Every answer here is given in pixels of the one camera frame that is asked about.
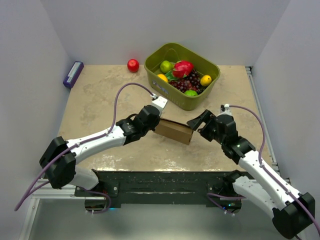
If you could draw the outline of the brown cardboard paper box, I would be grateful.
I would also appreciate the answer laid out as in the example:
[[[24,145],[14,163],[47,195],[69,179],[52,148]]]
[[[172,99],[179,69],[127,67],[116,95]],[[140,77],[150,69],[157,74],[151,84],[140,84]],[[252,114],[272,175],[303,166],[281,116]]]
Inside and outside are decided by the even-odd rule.
[[[154,133],[158,135],[185,145],[190,144],[193,132],[188,125],[165,118],[160,119],[154,130]]]

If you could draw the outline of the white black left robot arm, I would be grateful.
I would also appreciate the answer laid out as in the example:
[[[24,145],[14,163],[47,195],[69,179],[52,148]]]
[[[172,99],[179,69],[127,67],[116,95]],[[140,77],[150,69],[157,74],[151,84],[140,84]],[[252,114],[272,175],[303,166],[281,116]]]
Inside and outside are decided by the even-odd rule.
[[[140,140],[148,131],[154,131],[160,122],[164,107],[144,106],[138,114],[119,120],[114,127],[71,140],[54,138],[39,164],[53,189],[68,184],[85,188],[92,196],[99,196],[104,184],[93,170],[77,167],[81,161],[107,149],[120,147]]]

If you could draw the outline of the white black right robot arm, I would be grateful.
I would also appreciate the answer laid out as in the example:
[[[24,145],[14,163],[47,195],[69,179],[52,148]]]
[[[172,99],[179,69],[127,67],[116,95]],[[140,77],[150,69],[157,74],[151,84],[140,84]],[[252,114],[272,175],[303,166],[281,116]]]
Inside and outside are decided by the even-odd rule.
[[[231,113],[231,105],[220,107],[220,114],[205,110],[187,125],[208,140],[221,145],[225,156],[246,170],[252,179],[244,175],[223,183],[223,192],[230,197],[238,194],[240,199],[248,199],[263,210],[272,220],[276,230],[286,239],[292,239],[314,225],[315,199],[308,192],[302,194],[287,183],[263,159],[261,151],[240,136]]]

